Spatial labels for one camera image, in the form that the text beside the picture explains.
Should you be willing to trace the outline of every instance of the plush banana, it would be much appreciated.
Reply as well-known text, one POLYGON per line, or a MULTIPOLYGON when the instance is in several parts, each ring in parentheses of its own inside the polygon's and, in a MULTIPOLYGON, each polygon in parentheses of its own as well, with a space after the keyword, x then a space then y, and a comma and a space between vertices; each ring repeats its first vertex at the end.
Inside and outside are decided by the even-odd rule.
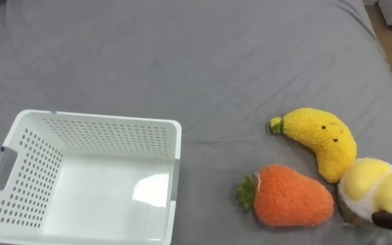
POLYGON ((316 155, 319 174, 337 183, 357 157, 357 144, 347 125, 337 116, 314 108, 300 108, 273 118, 273 133, 283 133, 310 148, 316 155))

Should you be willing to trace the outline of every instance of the gray bed sheet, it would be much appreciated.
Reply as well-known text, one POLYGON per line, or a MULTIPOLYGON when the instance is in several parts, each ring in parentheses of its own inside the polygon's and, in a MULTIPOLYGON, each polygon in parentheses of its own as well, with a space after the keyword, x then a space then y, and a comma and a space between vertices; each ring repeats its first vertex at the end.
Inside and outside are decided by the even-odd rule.
POLYGON ((359 157, 392 163, 392 75, 362 1, 0 5, 0 145, 24 109, 178 120, 172 244, 373 243, 337 212, 317 228, 272 229, 233 199, 245 174, 271 163, 322 180, 308 150, 264 132, 304 106, 348 124, 359 157))

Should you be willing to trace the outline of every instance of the plush toy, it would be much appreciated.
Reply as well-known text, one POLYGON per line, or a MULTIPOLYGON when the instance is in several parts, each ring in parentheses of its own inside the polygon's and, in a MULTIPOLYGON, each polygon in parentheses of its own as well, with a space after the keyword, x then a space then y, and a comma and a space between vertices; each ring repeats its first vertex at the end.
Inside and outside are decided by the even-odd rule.
POLYGON ((316 155, 319 174, 329 183, 340 181, 357 156, 357 144, 349 128, 335 115, 300 108, 283 118, 270 120, 273 133, 283 133, 310 148, 316 155))
POLYGON ((371 158, 357 159, 338 184, 340 207, 353 225, 392 229, 392 165, 371 158))
POLYGON ((312 227, 333 213, 333 198, 322 184, 281 165, 246 176, 236 195, 245 210, 253 208, 272 227, 312 227))

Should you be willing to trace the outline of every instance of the plush carrot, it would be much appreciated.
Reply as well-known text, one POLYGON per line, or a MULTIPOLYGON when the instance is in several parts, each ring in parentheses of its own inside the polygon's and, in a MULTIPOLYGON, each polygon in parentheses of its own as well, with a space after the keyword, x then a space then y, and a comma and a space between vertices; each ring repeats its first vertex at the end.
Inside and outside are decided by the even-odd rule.
POLYGON ((281 165, 246 176, 236 194, 245 210, 253 207, 272 227, 315 226, 333 214, 333 198, 322 184, 281 165))

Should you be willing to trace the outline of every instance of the yellow and white plush toy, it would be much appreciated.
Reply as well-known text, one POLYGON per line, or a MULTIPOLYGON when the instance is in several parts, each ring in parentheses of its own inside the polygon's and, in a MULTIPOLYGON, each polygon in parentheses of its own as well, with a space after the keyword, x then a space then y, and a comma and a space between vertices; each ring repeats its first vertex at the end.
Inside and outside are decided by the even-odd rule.
POLYGON ((300 108, 270 120, 273 133, 283 133, 310 148, 319 174, 329 183, 340 181, 357 157, 357 144, 349 128, 334 114, 300 108))
POLYGON ((379 159, 357 159, 341 178, 338 193, 351 211, 371 223, 375 212, 392 214, 392 165, 379 159))

